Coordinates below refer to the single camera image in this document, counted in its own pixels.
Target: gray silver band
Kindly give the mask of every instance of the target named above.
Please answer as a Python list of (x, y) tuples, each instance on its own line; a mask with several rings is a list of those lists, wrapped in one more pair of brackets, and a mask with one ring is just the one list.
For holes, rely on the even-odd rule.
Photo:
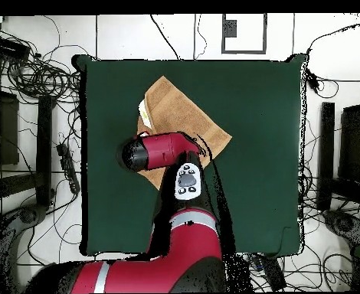
[(104, 293), (106, 276), (110, 270), (110, 265), (107, 262), (103, 262), (100, 272), (98, 273), (96, 287), (94, 288), (94, 293)]

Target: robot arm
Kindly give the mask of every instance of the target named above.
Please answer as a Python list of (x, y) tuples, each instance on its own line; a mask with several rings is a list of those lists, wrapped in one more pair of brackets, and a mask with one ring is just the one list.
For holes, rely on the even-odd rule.
[(224, 292), (221, 243), (199, 160), (202, 152), (181, 132), (123, 143), (116, 156), (127, 170), (166, 167), (148, 252), (128, 260), (47, 266), (25, 292)]

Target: power strip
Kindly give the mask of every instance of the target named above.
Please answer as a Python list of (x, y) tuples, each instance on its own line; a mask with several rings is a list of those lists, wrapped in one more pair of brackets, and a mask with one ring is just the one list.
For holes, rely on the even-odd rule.
[(73, 194), (78, 194), (80, 192), (80, 185), (77, 178), (77, 173), (75, 172), (74, 162), (70, 154), (68, 147), (61, 143), (56, 146), (58, 155), (61, 157), (61, 168), (64, 171), (66, 179), (70, 184), (70, 190)]

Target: black wire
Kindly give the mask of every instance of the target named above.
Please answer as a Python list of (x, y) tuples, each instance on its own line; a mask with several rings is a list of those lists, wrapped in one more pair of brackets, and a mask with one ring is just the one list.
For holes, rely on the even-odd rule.
[(25, 198), (25, 199), (22, 201), (22, 203), (19, 205), (19, 207), (21, 207), (21, 206), (23, 205), (23, 203), (25, 203), (29, 198), (32, 198), (32, 197), (35, 196), (35, 195), (36, 195), (36, 193), (34, 193), (34, 194), (30, 195), (29, 197)]
[(178, 55), (177, 55), (175, 49), (174, 49), (173, 46), (169, 43), (169, 41), (166, 39), (165, 35), (164, 35), (164, 34), (162, 33), (162, 31), (161, 31), (161, 28), (159, 27), (159, 25), (157, 24), (157, 22), (154, 20), (154, 18), (153, 18), (152, 15), (150, 15), (150, 18), (152, 19), (152, 22), (155, 24), (155, 26), (158, 28), (159, 33), (160, 33), (161, 36), (164, 38), (166, 44), (169, 45), (169, 47), (172, 49), (173, 53), (175, 53), (176, 59), (177, 59), (177, 60), (180, 60), (180, 59), (178, 58)]
[[(57, 198), (57, 195), (54, 197), (54, 209), (53, 209), (53, 211), (52, 211), (52, 213), (54, 214), (54, 212), (56, 211), (56, 198)], [(68, 242), (68, 241), (66, 241), (65, 239), (64, 239), (64, 235), (63, 236), (61, 236), (61, 234), (59, 234), (59, 231), (57, 230), (57, 228), (56, 228), (56, 221), (55, 221), (55, 218), (54, 218), (54, 229), (56, 230), (56, 233), (57, 233), (57, 235), (59, 236), (59, 238), (61, 239), (61, 242), (65, 242), (65, 243), (68, 243), (68, 244), (77, 244), (77, 243), (71, 243), (71, 242)]]
[(28, 253), (29, 253), (30, 257), (31, 257), (35, 262), (39, 263), (39, 264), (42, 265), (42, 266), (45, 266), (45, 264), (42, 263), (40, 260), (38, 260), (36, 257), (34, 257), (33, 254), (32, 254), (31, 251), (30, 251), (31, 242), (32, 242), (33, 237), (34, 237), (35, 226), (34, 226), (32, 229), (33, 229), (33, 232), (32, 232), (32, 234), (31, 234), (31, 238), (30, 238), (29, 243), (28, 243)]
[(253, 279), (253, 278), (251, 277), (250, 280), (251, 280), (252, 282), (254, 282), (254, 283), (259, 287), (259, 289), (261, 289), (263, 292), (266, 292), (266, 291), (263, 289), (263, 287), (262, 287), (257, 281), (255, 281), (255, 279)]
[(315, 43), (316, 41), (318, 41), (320, 38), (324, 38), (324, 37), (326, 37), (326, 36), (331, 36), (331, 35), (334, 35), (334, 34), (337, 34), (337, 33), (341, 32), (341, 31), (346, 31), (346, 30), (348, 30), (348, 29), (350, 29), (350, 28), (355, 28), (355, 27), (357, 27), (357, 26), (360, 26), (360, 23), (351, 24), (351, 25), (349, 25), (349, 26), (345, 26), (345, 27), (343, 27), (343, 28), (340, 28), (340, 29), (338, 29), (338, 30), (336, 30), (336, 31), (332, 31), (331, 33), (318, 36), (317, 38), (315, 38), (315, 39), (311, 42), (311, 45), (310, 45), (310, 46), (308, 47), (308, 49), (306, 50), (306, 53), (307, 53), (307, 54), (310, 53), (310, 51), (312, 50), (313, 43)]
[[(65, 211), (67, 210), (67, 207), (68, 207), (71, 203), (73, 203), (73, 202), (77, 199), (77, 197), (78, 197), (78, 195), (74, 195), (73, 198), (72, 198), (67, 204), (65, 204), (65, 205), (57, 208), (57, 210), (58, 210), (58, 209), (61, 209), (61, 208), (63, 208), (63, 207), (66, 207), (66, 208), (64, 209), (63, 213), (61, 214), (61, 216), (56, 220), (56, 223), (61, 219), (61, 217), (63, 216), (63, 214), (64, 214)], [(52, 227), (54, 227), (54, 226), (52, 225), (47, 231), (44, 232), (44, 234), (41, 235), (41, 237), (39, 237), (35, 242), (33, 242), (33, 244), (30, 245), (30, 248), (32, 248), (45, 234), (47, 234), (47, 233), (49, 232), (49, 230), (52, 229)], [(24, 253), (26, 253), (27, 251), (28, 251), (28, 250), (25, 250), (23, 253), (21, 253), (21, 254), (18, 256), (17, 260), (18, 260), (19, 258), (21, 258), (21, 256), (22, 256)]]
[[(64, 231), (64, 234), (63, 234), (63, 236), (61, 237), (61, 244), (63, 243), (63, 241), (64, 242), (66, 242), (66, 243), (68, 243), (68, 244), (79, 244), (80, 242), (77, 242), (77, 243), (69, 243), (68, 241), (66, 241), (65, 239), (64, 239), (64, 236), (66, 235), (66, 233), (69, 231), (69, 229), (71, 229), (72, 227), (75, 227), (75, 226), (77, 226), (77, 225), (79, 225), (80, 227), (82, 227), (82, 224), (72, 224), (72, 225), (70, 225), (65, 231)], [(60, 244), (60, 246), (59, 246), (59, 263), (61, 263), (61, 244)]]
[(324, 279), (326, 281), (326, 285), (327, 287), (329, 288), (329, 290), (331, 292), (334, 292), (334, 290), (332, 289), (332, 287), (329, 285), (331, 283), (331, 281), (327, 278), (327, 274), (328, 272), (326, 272), (326, 262), (327, 260), (329, 260), (330, 258), (334, 257), (334, 256), (339, 256), (339, 257), (342, 257), (342, 258), (345, 258), (346, 260), (348, 260), (350, 262), (350, 264), (352, 264), (352, 260), (350, 258), (348, 258), (347, 256), (345, 255), (342, 255), (341, 253), (332, 253), (330, 255), (328, 255), (324, 260), (323, 260), (323, 263), (322, 263), (322, 271), (323, 271), (323, 275), (324, 275)]
[[(59, 38), (57, 47), (60, 47), (60, 45), (61, 45), (61, 33), (59, 32), (59, 28), (57, 27), (56, 23), (54, 22), (54, 20), (53, 20), (52, 18), (49, 18), (49, 17), (47, 17), (47, 16), (45, 16), (45, 15), (43, 15), (43, 17), (45, 17), (46, 19), (49, 19), (50, 21), (52, 21), (52, 22), (54, 23), (54, 26), (55, 26), (55, 28), (56, 28), (56, 30), (57, 30), (57, 36), (58, 36), (58, 38)], [(51, 57), (50, 57), (49, 60), (52, 59), (52, 54), (54, 53), (54, 51), (55, 51), (55, 50), (53, 50), (53, 51), (51, 52)]]
[(199, 25), (200, 25), (200, 23), (201, 23), (201, 14), (199, 15), (199, 21), (198, 21), (198, 28), (197, 28), (197, 30), (198, 30), (198, 34), (201, 36), (201, 38), (203, 38), (203, 41), (205, 41), (205, 48), (203, 49), (203, 52), (202, 52), (202, 53), (198, 54), (198, 56), (195, 58), (196, 60), (197, 60), (201, 55), (203, 55), (203, 54), (205, 53), (206, 47), (208, 46), (208, 42), (206, 41), (206, 38), (204, 38), (203, 35), (201, 34), (201, 32), (199, 31)]

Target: cable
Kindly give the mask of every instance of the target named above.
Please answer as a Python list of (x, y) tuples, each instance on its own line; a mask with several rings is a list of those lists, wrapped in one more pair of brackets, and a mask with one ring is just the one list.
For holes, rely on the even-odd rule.
[(25, 199), (22, 201), (22, 203), (19, 205), (19, 207), (21, 207), (21, 206), (23, 205), (23, 203), (25, 203), (29, 198), (32, 198), (32, 197), (35, 196), (35, 195), (36, 195), (36, 193), (34, 193), (34, 194), (30, 195), (29, 197), (25, 198)]
[(250, 280), (251, 280), (252, 282), (254, 282), (254, 283), (258, 286), (259, 289), (261, 289), (263, 292), (266, 293), (266, 291), (263, 289), (263, 287), (262, 287), (257, 281), (255, 281), (255, 279), (253, 279), (253, 278), (251, 277)]
[(195, 48), (196, 48), (196, 14), (194, 14), (194, 50), (192, 52), (192, 60), (195, 59)]
[(195, 58), (195, 60), (197, 60), (201, 55), (203, 55), (206, 51), (206, 47), (208, 46), (208, 42), (206, 41), (206, 38), (203, 37), (203, 35), (201, 34), (201, 32), (199, 31), (199, 25), (201, 23), (201, 14), (199, 15), (199, 21), (198, 21), (198, 34), (201, 36), (201, 38), (203, 38), (203, 41), (205, 41), (205, 48), (203, 49), (203, 52), (198, 54), (198, 56)]
[(154, 20), (153, 16), (150, 15), (150, 18), (152, 19), (152, 22), (155, 24), (155, 26), (158, 28), (159, 33), (161, 34), (161, 36), (164, 38), (165, 42), (167, 45), (169, 45), (169, 47), (172, 49), (173, 53), (175, 53), (176, 59), (180, 60), (175, 49), (173, 48), (173, 46), (169, 43), (169, 41), (166, 39), (165, 35), (162, 33), (161, 28), (159, 27), (159, 25), (157, 24), (157, 22)]
[[(338, 30), (336, 30), (336, 31), (333, 31), (333, 32), (331, 32), (331, 33), (324, 34), (324, 35), (321, 35), (321, 36), (315, 38), (315, 39), (311, 42), (311, 45), (310, 45), (310, 46), (308, 47), (308, 49), (306, 50), (306, 53), (309, 54), (309, 53), (311, 52), (313, 44), (314, 44), (316, 41), (318, 41), (320, 38), (324, 38), (324, 37), (326, 37), (326, 36), (331, 36), (331, 35), (333, 35), (333, 34), (336, 34), (336, 33), (342, 32), (342, 31), (347, 31), (347, 30), (350, 29), (350, 28), (355, 28), (355, 27), (358, 27), (358, 26), (360, 26), (360, 23), (351, 24), (351, 25), (346, 26), (346, 27), (344, 27), (344, 28), (340, 28), (340, 29), (338, 29)], [(294, 25), (294, 16), (293, 16), (293, 35), (294, 35), (294, 28), (295, 28), (295, 25)], [(324, 77), (318, 77), (318, 76), (316, 76), (314, 73), (311, 73), (311, 74), (312, 74), (312, 77), (313, 77), (313, 80), (314, 80), (314, 81), (320, 81), (320, 82), (330, 81), (330, 82), (335, 83), (335, 85), (337, 86), (337, 90), (336, 90), (335, 94), (332, 95), (332, 96), (328, 96), (328, 97), (324, 97), (324, 96), (319, 95), (319, 94), (318, 94), (317, 87), (316, 87), (316, 86), (312, 87), (313, 90), (315, 91), (315, 93), (316, 93), (318, 96), (322, 97), (323, 99), (331, 99), (331, 98), (333, 98), (333, 97), (338, 93), (338, 91), (339, 91), (339, 85), (337, 84), (338, 82), (360, 82), (360, 80), (338, 80), (338, 79), (329, 79), (329, 78), (324, 78)]]
[(29, 243), (28, 243), (28, 253), (29, 253), (30, 257), (31, 257), (35, 262), (39, 263), (39, 264), (42, 265), (42, 266), (45, 266), (45, 264), (42, 263), (40, 260), (38, 260), (36, 257), (34, 257), (33, 254), (32, 254), (31, 251), (30, 251), (31, 242), (32, 242), (33, 237), (34, 237), (35, 226), (34, 226), (32, 229), (33, 229), (33, 232), (32, 232), (32, 234), (31, 234), (31, 238), (30, 238)]
[[(53, 211), (52, 211), (52, 213), (54, 214), (54, 212), (56, 211), (56, 197), (57, 196), (55, 196), (54, 197), (54, 209), (53, 209)], [(65, 239), (64, 239), (64, 235), (65, 235), (65, 233), (64, 233), (64, 235), (63, 236), (61, 236), (60, 234), (59, 234), (59, 231), (57, 230), (57, 228), (56, 228), (56, 221), (55, 221), (55, 218), (54, 218), (54, 229), (56, 230), (56, 233), (57, 233), (57, 235), (59, 236), (59, 238), (61, 239), (61, 243), (64, 241), (65, 243), (68, 243), (68, 244), (76, 244), (76, 243), (71, 243), (71, 242), (68, 242), (68, 241), (66, 241)]]
[(351, 24), (351, 25), (349, 25), (349, 26), (345, 26), (345, 27), (340, 28), (340, 29), (338, 29), (338, 30), (336, 30), (336, 31), (333, 31), (333, 32), (331, 32), (331, 33), (324, 34), (324, 35), (321, 35), (321, 36), (315, 38), (315, 39), (312, 41), (311, 45), (310, 45), (310, 46), (308, 47), (308, 49), (306, 50), (306, 53), (307, 53), (307, 54), (310, 53), (310, 51), (312, 50), (313, 43), (315, 43), (316, 41), (318, 41), (320, 38), (324, 38), (324, 37), (326, 37), (326, 36), (331, 36), (331, 35), (333, 35), (333, 34), (336, 34), (336, 33), (341, 32), (341, 31), (347, 31), (348, 29), (350, 29), (350, 28), (355, 28), (355, 27), (357, 27), (357, 26), (360, 26), (360, 23)]
[[(56, 28), (56, 30), (57, 30), (58, 39), (59, 39), (58, 44), (57, 44), (57, 48), (59, 48), (60, 45), (61, 45), (61, 33), (59, 32), (59, 28), (57, 28), (57, 25), (56, 25), (56, 23), (54, 22), (54, 20), (53, 20), (52, 18), (49, 18), (49, 17), (47, 17), (47, 16), (45, 16), (45, 15), (42, 15), (42, 16), (45, 17), (46, 19), (49, 19), (50, 21), (52, 21), (52, 22), (54, 23), (54, 26), (55, 26), (55, 28)], [(51, 52), (51, 57), (50, 57), (49, 60), (52, 59), (52, 54), (54, 53), (54, 51), (55, 51), (55, 50), (53, 50), (53, 51)]]
[(334, 257), (334, 256), (340, 256), (342, 258), (345, 258), (346, 260), (348, 260), (350, 262), (350, 264), (352, 264), (352, 260), (349, 259), (347, 256), (345, 255), (342, 255), (341, 253), (332, 253), (331, 255), (328, 255), (324, 260), (323, 260), (323, 263), (322, 263), (322, 270), (323, 270), (323, 275), (324, 275), (324, 279), (326, 281), (326, 285), (327, 287), (329, 288), (329, 290), (331, 292), (334, 292), (334, 290), (332, 289), (332, 287), (329, 285), (330, 283), (332, 283), (328, 278), (327, 278), (327, 273), (326, 272), (326, 262), (327, 260), (329, 260), (330, 258)]
[[(65, 211), (67, 210), (68, 206), (69, 206), (70, 204), (72, 204), (72, 203), (77, 199), (77, 197), (78, 197), (78, 195), (74, 195), (73, 198), (72, 198), (67, 204), (65, 204), (65, 205), (63, 205), (63, 206), (61, 206), (61, 207), (58, 208), (58, 209), (61, 209), (61, 208), (63, 208), (64, 206), (66, 207), (66, 208), (64, 209), (63, 213), (61, 214), (61, 216), (56, 220), (56, 223), (61, 219), (61, 217), (63, 216), (63, 214), (64, 214)], [(47, 234), (47, 233), (49, 232), (49, 230), (52, 229), (53, 227), (54, 227), (54, 226), (52, 225), (47, 231), (45, 231), (44, 234), (41, 235), (41, 237), (39, 237), (35, 242), (33, 242), (32, 245), (30, 245), (30, 248), (32, 248), (32, 247), (33, 247), (45, 234)], [(21, 254), (18, 256), (17, 260), (18, 260), (19, 258), (21, 258), (21, 256), (22, 256), (24, 253), (26, 253), (27, 251), (28, 251), (28, 250), (25, 250), (23, 253), (21, 253)]]
[[(79, 225), (80, 227), (82, 227), (82, 224), (72, 224), (72, 225), (70, 225), (70, 226), (64, 231), (64, 234), (63, 234), (63, 236), (61, 237), (61, 244), (63, 243), (63, 241), (66, 242), (66, 243), (68, 243), (68, 244), (79, 244), (79, 243), (81, 243), (81, 241), (80, 241), (80, 242), (77, 242), (77, 243), (69, 243), (68, 241), (66, 241), (66, 240), (64, 239), (64, 236), (65, 236), (66, 233), (69, 231), (69, 229), (71, 229), (72, 227), (75, 227), (75, 226), (77, 226), (77, 225)], [(59, 246), (59, 263), (61, 263), (61, 244), (60, 244), (60, 246)]]

